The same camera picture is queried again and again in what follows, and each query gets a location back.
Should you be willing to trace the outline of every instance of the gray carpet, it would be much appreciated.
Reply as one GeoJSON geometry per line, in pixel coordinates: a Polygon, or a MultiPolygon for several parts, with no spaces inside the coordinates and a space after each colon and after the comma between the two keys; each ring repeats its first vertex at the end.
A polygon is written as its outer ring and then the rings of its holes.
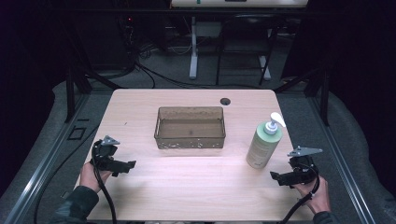
{"type": "MultiPolygon", "coordinates": [[[[248,85],[257,87],[259,77],[254,76],[224,76],[220,79],[220,84],[223,86],[213,86],[216,74],[214,41],[205,39],[200,46],[198,77],[195,80],[189,79],[189,52],[177,54],[172,50],[168,52],[154,50],[148,59],[141,59],[140,62],[166,77],[196,84],[197,86],[193,88],[205,86],[205,88],[245,89],[249,88],[248,85]]],[[[271,90],[282,85],[279,77],[290,44],[291,41],[287,38],[278,39],[274,58],[270,62],[269,67],[273,79],[265,82],[262,85],[263,89],[271,90]]],[[[110,74],[111,72],[102,73],[104,76],[110,74]]],[[[180,88],[165,81],[163,78],[156,76],[153,78],[155,80],[155,88],[180,88]]],[[[152,87],[150,77],[141,70],[134,70],[128,76],[111,80],[129,89],[149,89],[152,87]]],[[[19,220],[18,223],[33,223],[37,191],[29,191],[28,183],[37,175],[35,173],[36,169],[51,154],[56,160],[49,166],[50,172],[42,174],[43,176],[50,176],[59,164],[82,144],[46,186],[38,210],[38,223],[45,223],[49,220],[50,214],[63,201],[61,196],[73,189],[78,178],[79,168],[84,162],[93,141],[94,133],[92,135],[89,134],[94,132],[95,127],[99,125],[111,95],[109,88],[103,84],[95,80],[91,80],[91,84],[94,90],[89,96],[79,95],[76,92],[81,106],[78,107],[79,111],[74,120],[67,125],[64,124],[64,119],[66,118],[65,84],[61,83],[54,88],[56,101],[49,119],[19,173],[0,199],[1,223],[5,223],[6,220],[15,220],[10,219],[10,216],[15,214],[19,216],[17,219],[19,220]],[[26,192],[33,192],[30,195],[32,200],[24,201],[21,199],[21,196],[25,195],[26,192]],[[24,206],[22,210],[15,211],[16,208],[19,208],[16,206],[18,204],[24,204],[24,206]]],[[[375,171],[370,162],[368,162],[368,147],[364,135],[356,120],[353,119],[353,116],[347,111],[343,103],[331,95],[329,102],[329,122],[331,125],[329,128],[323,128],[321,121],[318,119],[317,110],[313,106],[315,105],[315,99],[305,98],[301,92],[303,88],[304,84],[299,84],[289,92],[278,94],[277,97],[285,121],[288,124],[293,145],[295,147],[319,147],[324,149],[322,153],[314,155],[314,161],[320,173],[329,181],[334,213],[340,218],[342,223],[396,223],[394,199],[378,183],[375,171]],[[324,130],[331,131],[345,159],[347,168],[353,176],[353,183],[356,183],[356,186],[353,186],[352,191],[347,189],[348,180],[345,180],[343,175],[340,175],[344,171],[340,170],[336,165],[337,159],[334,157],[334,145],[329,141],[329,136],[324,130]],[[356,205],[354,200],[351,199],[355,196],[356,189],[359,190],[363,201],[367,203],[367,208],[373,218],[365,219],[357,212],[356,206],[360,206],[360,204],[356,205]]]]}

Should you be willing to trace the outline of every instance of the soap dispenser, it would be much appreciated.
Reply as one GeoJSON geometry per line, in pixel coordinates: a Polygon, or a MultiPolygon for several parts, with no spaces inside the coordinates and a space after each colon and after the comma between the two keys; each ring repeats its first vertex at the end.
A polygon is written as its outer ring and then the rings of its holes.
{"type": "Polygon", "coordinates": [[[280,114],[271,114],[271,121],[259,124],[251,141],[247,153],[247,163],[256,169],[265,167],[270,160],[277,144],[282,138],[282,130],[277,124],[286,127],[285,121],[280,114]]]}

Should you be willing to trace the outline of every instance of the cable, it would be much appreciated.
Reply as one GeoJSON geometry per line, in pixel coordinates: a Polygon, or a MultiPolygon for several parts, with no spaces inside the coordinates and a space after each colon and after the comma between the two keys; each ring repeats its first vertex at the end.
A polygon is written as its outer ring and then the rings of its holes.
{"type": "Polygon", "coordinates": [[[113,90],[125,89],[125,88],[119,86],[118,84],[109,81],[107,78],[100,76],[99,74],[97,74],[95,71],[93,71],[91,69],[88,69],[83,66],[80,66],[79,68],[81,69],[81,71],[85,72],[87,76],[98,80],[99,82],[105,84],[106,86],[108,86],[109,88],[111,88],[113,90]]]}
{"type": "Polygon", "coordinates": [[[183,17],[183,21],[184,21],[184,24],[186,25],[187,29],[189,30],[189,33],[191,34],[191,29],[190,29],[189,23],[186,20],[186,17],[183,17]]]}
{"type": "Polygon", "coordinates": [[[117,216],[116,216],[116,209],[114,207],[113,200],[111,199],[111,196],[108,193],[107,188],[105,187],[105,184],[103,183],[102,177],[99,174],[99,169],[96,166],[96,160],[95,160],[94,151],[92,150],[91,153],[92,153],[92,161],[93,161],[93,171],[94,171],[96,180],[98,181],[99,187],[102,190],[102,192],[105,194],[105,197],[107,199],[108,205],[110,206],[111,218],[113,220],[113,224],[116,224],[117,223],[117,216]]]}
{"type": "Polygon", "coordinates": [[[62,166],[70,159],[70,157],[72,157],[76,151],[82,146],[82,144],[84,144],[88,138],[91,137],[91,135],[99,128],[99,125],[97,125],[95,128],[93,128],[93,130],[90,132],[90,134],[88,134],[88,136],[61,162],[61,164],[56,168],[56,170],[53,172],[53,174],[48,178],[48,180],[44,183],[44,186],[40,189],[39,193],[38,193],[38,199],[37,199],[37,203],[35,204],[35,213],[34,213],[34,223],[37,223],[37,214],[38,214],[38,207],[40,205],[41,199],[44,195],[44,192],[46,190],[46,188],[48,187],[48,185],[50,184],[50,181],[52,180],[53,177],[55,177],[55,175],[58,173],[58,171],[62,168],[62,166]]]}
{"type": "Polygon", "coordinates": [[[286,216],[283,218],[282,221],[277,222],[277,224],[284,224],[287,223],[290,219],[290,217],[294,214],[295,211],[297,211],[297,209],[302,206],[303,204],[305,204],[308,200],[311,200],[312,197],[315,195],[315,193],[317,192],[319,185],[320,185],[320,179],[319,179],[319,174],[310,166],[307,166],[305,164],[301,164],[302,166],[305,166],[307,168],[309,168],[310,170],[312,170],[316,176],[317,176],[317,180],[315,182],[315,186],[312,188],[311,192],[309,192],[307,195],[305,195],[301,200],[299,200],[290,210],[289,212],[286,214],[286,216]]]}
{"type": "Polygon", "coordinates": [[[175,54],[178,54],[178,55],[182,55],[182,54],[188,53],[191,48],[192,48],[192,44],[190,44],[188,47],[172,47],[172,46],[169,47],[169,49],[171,49],[175,54]],[[183,52],[178,52],[178,51],[175,50],[175,48],[187,48],[187,49],[184,50],[183,52]]]}
{"type": "Polygon", "coordinates": [[[184,88],[184,89],[190,89],[190,88],[210,89],[210,88],[213,88],[213,87],[219,88],[219,87],[225,87],[225,86],[238,86],[238,87],[246,87],[246,88],[261,90],[261,88],[259,88],[259,87],[249,86],[249,85],[240,85],[240,84],[229,84],[229,85],[191,84],[191,83],[177,81],[177,80],[174,80],[174,79],[169,78],[169,77],[165,77],[165,76],[163,76],[163,75],[161,75],[161,74],[159,74],[157,72],[154,72],[154,71],[150,70],[145,65],[143,65],[143,64],[141,64],[139,62],[136,62],[135,65],[137,67],[139,67],[141,70],[145,71],[145,72],[150,72],[151,74],[153,74],[153,75],[155,75],[157,77],[160,77],[160,78],[164,79],[165,81],[167,81],[169,83],[172,83],[172,84],[174,84],[176,86],[179,86],[181,88],[184,88]]]}
{"type": "Polygon", "coordinates": [[[101,77],[105,77],[107,79],[112,79],[112,78],[117,78],[117,77],[125,77],[126,75],[130,74],[131,72],[134,71],[134,66],[131,66],[129,68],[124,69],[118,74],[113,74],[113,75],[100,75],[101,77]]]}
{"type": "Polygon", "coordinates": [[[154,77],[152,77],[152,75],[150,75],[149,72],[146,71],[145,69],[141,69],[141,70],[142,70],[143,72],[145,72],[145,73],[148,75],[149,78],[151,78],[151,81],[152,81],[152,86],[151,86],[151,88],[152,88],[152,89],[155,89],[155,80],[154,80],[154,77]]]}

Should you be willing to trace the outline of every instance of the clear plastic bin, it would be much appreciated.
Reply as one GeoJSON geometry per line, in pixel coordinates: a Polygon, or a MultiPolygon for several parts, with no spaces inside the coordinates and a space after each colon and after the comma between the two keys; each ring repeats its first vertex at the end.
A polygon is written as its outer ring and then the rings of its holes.
{"type": "Polygon", "coordinates": [[[159,149],[223,148],[221,106],[160,107],[154,138],[159,149]]]}

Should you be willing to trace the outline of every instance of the desk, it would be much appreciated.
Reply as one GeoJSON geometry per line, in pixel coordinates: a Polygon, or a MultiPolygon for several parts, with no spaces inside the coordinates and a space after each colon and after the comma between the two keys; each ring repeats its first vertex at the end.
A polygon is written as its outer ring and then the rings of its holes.
{"type": "MultiPolygon", "coordinates": [[[[108,104],[95,140],[106,134],[120,141],[118,161],[136,161],[129,174],[110,177],[106,187],[119,220],[253,221],[280,220],[300,197],[280,187],[270,171],[291,172],[287,129],[264,169],[246,162],[257,125],[280,113],[273,91],[259,90],[117,90],[108,104]],[[221,105],[220,99],[231,100],[221,105]],[[222,106],[224,148],[158,149],[154,139],[160,106],[222,106]]],[[[106,198],[89,219],[111,219],[106,198]]],[[[310,220],[307,207],[292,220],[310,220]]]]}
{"type": "MultiPolygon", "coordinates": [[[[308,0],[247,0],[246,2],[226,2],[225,0],[172,0],[171,7],[269,7],[269,8],[304,8],[308,0]]],[[[196,21],[191,20],[191,64],[190,79],[196,79],[198,67],[198,53],[196,48],[196,21]]],[[[265,65],[265,57],[259,57],[262,67],[265,65]]],[[[271,80],[267,69],[264,73],[265,80],[271,80]]]]}

